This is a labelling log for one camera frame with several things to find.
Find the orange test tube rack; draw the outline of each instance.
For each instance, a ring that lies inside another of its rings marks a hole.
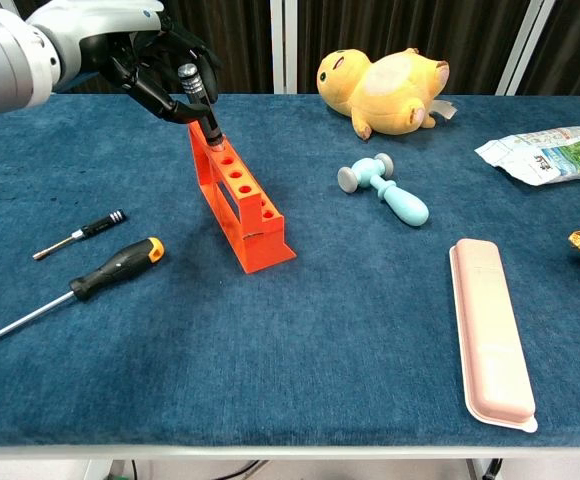
[[[188,124],[203,196],[246,273],[271,267],[297,255],[286,245],[284,218],[224,137],[223,151],[210,148],[198,122]],[[236,205],[235,213],[220,185]]]

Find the floor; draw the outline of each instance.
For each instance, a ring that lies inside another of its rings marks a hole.
[[[243,461],[139,460],[139,480],[210,480],[232,473]],[[84,460],[0,460],[0,480],[83,480]],[[130,462],[115,462],[113,472],[134,480]],[[257,480],[471,480],[465,460],[273,461],[249,478]],[[503,462],[497,480],[580,478],[580,460]]]

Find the dark curtain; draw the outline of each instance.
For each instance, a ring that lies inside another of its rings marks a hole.
[[[371,61],[416,47],[450,64],[444,93],[494,93],[529,0],[301,0],[298,91],[316,92],[328,53],[362,50]]]
[[[22,18],[47,3],[15,0]],[[272,93],[272,38],[269,0],[165,0],[172,19],[208,44],[223,62],[218,80],[221,92]],[[176,72],[178,65],[173,64]],[[170,92],[179,85],[163,82]],[[74,92],[111,92],[102,78],[88,80]]]
[[[517,93],[580,95],[580,0],[556,2]]]

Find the stuffed chick toy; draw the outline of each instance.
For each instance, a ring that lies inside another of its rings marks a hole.
[[[354,131],[367,140],[373,130],[398,135],[432,128],[432,111],[452,118],[452,104],[434,100],[449,75],[447,62],[422,57],[415,48],[375,63],[359,50],[337,50],[321,62],[317,88],[330,107],[352,117]]]

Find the pink plastic container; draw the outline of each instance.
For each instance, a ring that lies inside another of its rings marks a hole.
[[[450,249],[463,388],[478,420],[537,430],[535,403],[499,249],[462,239]]]

